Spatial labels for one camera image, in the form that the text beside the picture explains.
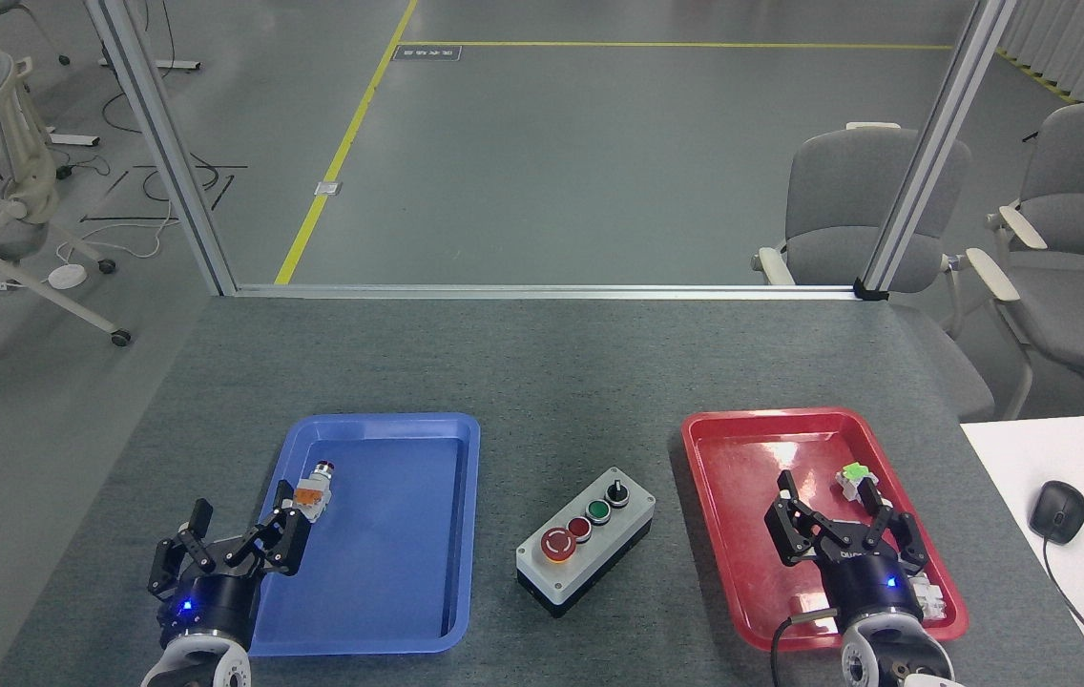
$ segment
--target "red emergency stop button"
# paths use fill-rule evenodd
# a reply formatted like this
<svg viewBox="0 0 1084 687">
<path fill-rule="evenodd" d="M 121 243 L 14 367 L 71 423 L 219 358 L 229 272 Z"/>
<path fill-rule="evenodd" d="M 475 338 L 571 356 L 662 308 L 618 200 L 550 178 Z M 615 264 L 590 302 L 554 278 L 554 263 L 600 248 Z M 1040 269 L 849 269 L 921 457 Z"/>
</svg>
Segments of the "red emergency stop button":
<svg viewBox="0 0 1084 687">
<path fill-rule="evenodd" d="M 565 527 L 552 527 L 539 541 L 542 553 L 556 563 L 562 563 L 577 553 L 577 539 Z"/>
</svg>

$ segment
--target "white connector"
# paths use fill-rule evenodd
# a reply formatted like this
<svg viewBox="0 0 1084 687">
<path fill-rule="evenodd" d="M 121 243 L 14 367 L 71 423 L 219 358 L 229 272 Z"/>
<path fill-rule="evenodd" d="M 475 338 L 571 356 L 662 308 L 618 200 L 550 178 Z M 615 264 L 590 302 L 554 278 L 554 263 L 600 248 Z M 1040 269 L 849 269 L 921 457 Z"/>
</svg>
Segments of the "white connector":
<svg viewBox="0 0 1084 687">
<path fill-rule="evenodd" d="M 295 506 L 300 508 L 300 513 L 309 522 L 317 522 L 321 517 L 325 506 L 330 504 L 330 487 L 334 477 L 334 464 L 328 461 L 321 461 L 314 467 L 309 477 L 300 478 L 297 482 L 297 490 L 292 495 L 292 501 L 285 501 L 283 507 Z"/>
<path fill-rule="evenodd" d="M 944 620 L 944 593 L 931 583 L 927 572 L 912 578 L 912 591 L 916 593 L 916 600 L 920 601 L 926 621 Z"/>
</svg>

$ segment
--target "green push button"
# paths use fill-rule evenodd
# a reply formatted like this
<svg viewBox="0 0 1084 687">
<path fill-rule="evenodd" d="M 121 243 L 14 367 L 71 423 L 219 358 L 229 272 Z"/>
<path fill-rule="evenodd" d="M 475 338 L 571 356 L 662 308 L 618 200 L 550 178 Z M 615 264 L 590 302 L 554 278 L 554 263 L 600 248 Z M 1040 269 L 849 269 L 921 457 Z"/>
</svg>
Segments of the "green push button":
<svg viewBox="0 0 1084 687">
<path fill-rule="evenodd" d="M 589 506 L 585 506 L 585 514 L 590 522 L 606 524 L 610 521 L 610 505 L 603 500 L 590 501 Z"/>
</svg>

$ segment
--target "chair armrest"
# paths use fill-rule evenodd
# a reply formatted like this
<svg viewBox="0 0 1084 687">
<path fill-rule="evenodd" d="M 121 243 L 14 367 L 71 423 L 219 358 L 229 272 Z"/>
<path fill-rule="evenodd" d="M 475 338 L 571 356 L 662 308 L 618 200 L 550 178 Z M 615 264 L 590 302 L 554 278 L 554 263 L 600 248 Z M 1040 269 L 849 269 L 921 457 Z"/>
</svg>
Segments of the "chair armrest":
<svg viewBox="0 0 1084 687">
<path fill-rule="evenodd" d="M 772 286 L 796 286 L 792 273 L 787 271 L 784 257 L 774 248 L 760 248 L 757 258 L 756 269 L 767 277 L 767 284 Z"/>
<path fill-rule="evenodd" d="M 1047 249 L 1047 241 L 1043 241 L 1038 230 L 1034 229 L 1034 225 L 1027 220 L 1021 210 L 1011 207 L 1011 205 L 1002 205 L 1001 219 L 1004 220 L 1005 226 L 1011 229 L 1012 234 L 1021 239 L 1022 244 L 1025 244 L 1027 248 L 1033 248 L 1035 251 Z"/>
<path fill-rule="evenodd" d="M 992 291 L 992 296 L 996 300 L 1011 303 L 1014 300 L 1021 299 L 1021 293 L 1017 293 L 1017 287 L 1012 285 L 1012 282 L 1009 282 L 1008 275 L 1004 273 L 1001 265 L 992 260 L 992 256 L 988 256 L 986 252 L 980 251 L 978 248 L 967 248 L 966 260 L 979 274 L 979 278 L 983 280 L 988 291 Z"/>
</svg>

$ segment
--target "blue tray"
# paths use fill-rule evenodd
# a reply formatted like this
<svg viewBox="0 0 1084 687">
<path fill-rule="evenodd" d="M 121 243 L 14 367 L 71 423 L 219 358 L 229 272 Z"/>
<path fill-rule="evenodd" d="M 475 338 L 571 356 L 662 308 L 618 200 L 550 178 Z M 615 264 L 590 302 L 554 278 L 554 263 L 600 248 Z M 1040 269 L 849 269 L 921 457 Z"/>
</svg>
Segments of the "blue tray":
<svg viewBox="0 0 1084 687">
<path fill-rule="evenodd" d="M 298 422 L 275 483 L 334 464 L 332 497 L 293 578 L 262 583 L 250 656 L 446 651 L 469 623 L 478 423 L 462 413 Z"/>
</svg>

